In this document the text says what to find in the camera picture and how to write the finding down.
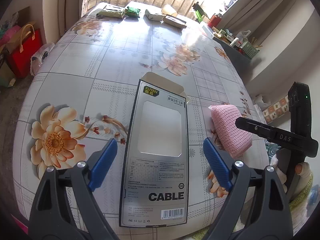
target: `red shopping bag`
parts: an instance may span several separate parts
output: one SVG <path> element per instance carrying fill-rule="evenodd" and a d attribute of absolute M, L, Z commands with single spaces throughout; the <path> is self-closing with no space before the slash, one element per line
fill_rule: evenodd
<path fill-rule="evenodd" d="M 32 34 L 29 35 L 22 44 L 22 36 L 26 27 L 30 27 Z M 26 24 L 22 28 L 20 37 L 20 47 L 17 47 L 7 58 L 10 67 L 17 78 L 24 78 L 30 72 L 30 59 L 32 55 L 42 46 L 39 30 L 34 30 L 31 24 Z"/>

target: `gray curtain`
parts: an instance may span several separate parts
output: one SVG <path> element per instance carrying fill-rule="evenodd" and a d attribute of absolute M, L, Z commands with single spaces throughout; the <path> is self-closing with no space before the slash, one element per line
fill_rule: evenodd
<path fill-rule="evenodd" d="M 287 14 L 296 0 L 237 0 L 223 15 L 218 29 L 233 34 L 250 30 L 255 44 L 261 44 Z"/>

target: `pink mesh scrubber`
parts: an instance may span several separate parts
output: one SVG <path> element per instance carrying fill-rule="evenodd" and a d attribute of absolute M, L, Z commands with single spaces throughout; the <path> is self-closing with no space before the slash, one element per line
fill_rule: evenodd
<path fill-rule="evenodd" d="M 214 123 L 217 135 L 232 158 L 236 158 L 250 148 L 252 135 L 250 132 L 238 129 L 235 125 L 236 119 L 241 114 L 233 105 L 211 105 L 211 118 Z"/>

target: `metal bolt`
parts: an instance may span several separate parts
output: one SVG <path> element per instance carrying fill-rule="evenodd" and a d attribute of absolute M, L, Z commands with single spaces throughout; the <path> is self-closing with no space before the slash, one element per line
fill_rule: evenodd
<path fill-rule="evenodd" d="M 275 169 L 272 166 L 267 166 L 267 171 L 273 172 Z"/>
<path fill-rule="evenodd" d="M 236 165 L 237 167 L 242 167 L 242 166 L 243 166 L 243 162 L 242 162 L 242 161 L 236 161 L 236 162 L 235 162 L 235 165 Z"/>
<path fill-rule="evenodd" d="M 83 167 L 85 166 L 85 162 L 84 162 L 84 161 L 78 162 L 78 163 L 77 163 L 77 166 L 78 166 L 79 168 L 83 168 Z"/>
<path fill-rule="evenodd" d="M 51 172 L 51 171 L 53 171 L 53 169 L 54 169 L 53 166 L 49 166 L 49 167 L 47 168 L 47 172 Z"/>

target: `gray floor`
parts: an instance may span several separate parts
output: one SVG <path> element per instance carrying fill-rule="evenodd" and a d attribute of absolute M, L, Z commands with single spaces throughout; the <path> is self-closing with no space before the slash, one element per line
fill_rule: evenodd
<path fill-rule="evenodd" d="M 12 148 L 20 109 L 33 77 L 18 79 L 13 87 L 0 87 L 0 202 L 19 220 L 26 222 L 16 203 L 12 178 Z"/>

